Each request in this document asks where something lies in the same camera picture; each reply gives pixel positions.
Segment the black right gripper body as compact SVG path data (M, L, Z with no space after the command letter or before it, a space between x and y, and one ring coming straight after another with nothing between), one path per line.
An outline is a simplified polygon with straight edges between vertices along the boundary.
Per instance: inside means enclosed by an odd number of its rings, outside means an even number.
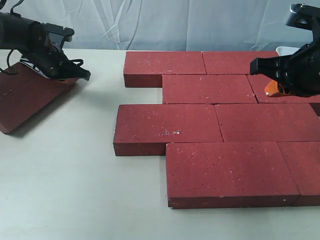
M288 63L289 87L295 96L320 94L320 23L311 24L313 40L303 45Z

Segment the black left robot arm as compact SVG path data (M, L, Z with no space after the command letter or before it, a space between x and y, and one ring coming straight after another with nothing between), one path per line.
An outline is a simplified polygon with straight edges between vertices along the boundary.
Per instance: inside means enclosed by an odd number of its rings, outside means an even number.
M54 80L89 80L90 71L82 68L82 59L68 59L63 51L75 31L51 23L21 17L17 13L0 14L0 48L21 53L20 63L41 76Z

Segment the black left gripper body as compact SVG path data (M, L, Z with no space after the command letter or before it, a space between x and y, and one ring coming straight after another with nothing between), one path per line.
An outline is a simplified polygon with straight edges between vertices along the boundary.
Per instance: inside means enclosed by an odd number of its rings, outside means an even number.
M21 63L47 79L68 79L60 73L60 66L68 58L51 42L43 23L34 26L30 40L31 50L22 53Z

